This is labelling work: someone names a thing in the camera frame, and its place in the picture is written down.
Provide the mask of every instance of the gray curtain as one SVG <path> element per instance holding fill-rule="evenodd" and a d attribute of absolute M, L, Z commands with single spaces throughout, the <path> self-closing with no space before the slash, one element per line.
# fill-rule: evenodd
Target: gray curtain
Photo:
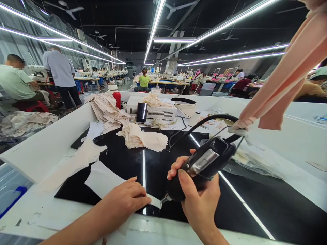
<path fill-rule="evenodd" d="M 23 13 L 26 13 L 29 16 L 32 16 L 36 19 L 39 19 L 48 25 L 56 28 L 57 30 L 60 30 L 76 39 L 78 39 L 77 31 L 74 27 L 71 25 L 63 22 L 58 16 L 56 15 L 45 15 L 39 7 L 37 7 L 34 3 L 32 3 L 30 0 L 23 0 L 25 4 L 25 8 L 20 0 L 1 0 L 4 4 L 17 9 Z M 52 31 L 48 31 L 47 29 L 44 29 L 38 25 L 35 25 L 27 20 L 24 20 L 16 15 L 13 15 L 3 9 L 0 9 L 0 22 L 4 25 L 8 26 L 9 28 L 18 29 L 23 32 L 29 33 L 34 36 L 38 37 L 53 37 L 53 38 L 61 38 L 62 36 L 55 34 Z M 110 53 L 110 51 L 102 47 L 100 44 L 98 44 L 96 41 L 91 39 L 88 36 L 85 36 L 85 41 L 87 44 L 100 49 L 104 52 Z M 80 44 L 75 42 L 65 42 L 65 43 L 58 43 L 63 46 L 68 46 L 77 50 L 82 50 L 82 47 Z M 0 63 L 3 64 L 6 60 L 6 57 L 8 54 L 16 54 L 20 57 L 24 58 L 26 63 L 28 64 L 35 64 L 35 65 L 41 65 L 42 64 L 42 55 L 45 51 L 49 49 L 49 45 L 32 40 L 23 36 L 19 36 L 17 34 L 12 34 L 6 31 L 0 30 Z M 88 49 L 88 53 L 102 56 L 99 52 Z M 72 52 L 69 50 L 62 49 L 62 53 L 68 58 L 71 59 L 73 62 L 73 66 L 75 68 L 83 68 L 82 59 L 85 59 L 85 55 L 79 54 L 76 52 Z M 96 59 L 98 64 L 103 64 L 104 62 L 100 59 Z"/>

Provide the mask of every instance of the sewing factory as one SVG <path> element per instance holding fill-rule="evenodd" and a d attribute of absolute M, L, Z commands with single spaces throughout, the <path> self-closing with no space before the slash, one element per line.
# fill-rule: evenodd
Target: sewing factory
<path fill-rule="evenodd" d="M 0 244 L 327 244 L 327 0 L 0 0 Z"/>

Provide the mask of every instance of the red bottle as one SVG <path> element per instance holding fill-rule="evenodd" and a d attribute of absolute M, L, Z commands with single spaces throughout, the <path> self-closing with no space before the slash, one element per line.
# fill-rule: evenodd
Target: red bottle
<path fill-rule="evenodd" d="M 121 109 L 121 104 L 120 104 L 120 98 L 122 97 L 122 95 L 119 92 L 114 92 L 112 94 L 112 96 L 116 99 L 117 103 L 116 106 L 118 107 L 118 109 Z"/>

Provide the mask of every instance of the black ceiling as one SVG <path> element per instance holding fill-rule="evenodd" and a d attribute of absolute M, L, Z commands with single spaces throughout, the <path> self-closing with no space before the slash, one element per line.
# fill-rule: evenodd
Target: black ceiling
<path fill-rule="evenodd" d="M 45 7 L 46 11 L 58 15 L 71 25 L 82 29 L 85 34 L 107 35 L 105 40 L 94 36 L 99 43 L 110 48 L 116 45 L 119 51 L 146 51 L 156 5 L 155 0 L 66 0 L 69 8 L 81 6 L 84 10 L 74 13 L 77 20 L 73 20 L 65 11 L 44 3 L 44 0 L 35 0 L 39 6 Z M 48 2 L 61 6 L 57 0 Z M 169 5 L 180 6 L 194 0 L 166 0 Z M 187 16 L 178 30 L 184 30 L 184 37 L 197 37 L 212 27 L 225 21 L 233 12 L 237 13 L 243 8 L 255 2 L 255 0 L 200 0 L 193 11 Z M 169 19 L 166 19 L 169 9 L 164 7 L 160 20 L 160 29 L 156 36 L 168 36 L 189 7 L 177 10 Z M 288 12 L 278 13 L 285 10 L 295 9 Z M 185 49 L 182 52 L 203 54 L 225 54 L 248 50 L 264 46 L 274 45 L 276 42 L 289 42 L 297 29 L 305 20 L 307 9 L 298 1 L 279 0 L 260 12 L 244 19 L 235 26 L 225 29 L 203 42 L 198 46 Z M 237 40 L 223 40 L 228 36 Z M 159 48 L 161 44 L 152 44 Z M 169 52 L 169 44 L 165 44 L 160 53 Z"/>

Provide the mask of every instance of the white machine box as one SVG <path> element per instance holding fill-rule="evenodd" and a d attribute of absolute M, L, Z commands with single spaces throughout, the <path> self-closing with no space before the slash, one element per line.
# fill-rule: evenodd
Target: white machine box
<path fill-rule="evenodd" d="M 143 97 L 141 96 L 131 96 L 127 102 L 126 111 L 131 116 L 136 116 L 137 103 L 142 102 Z M 157 119 L 161 118 L 164 120 L 174 120 L 177 108 L 174 107 L 150 107 L 147 108 L 146 118 Z"/>

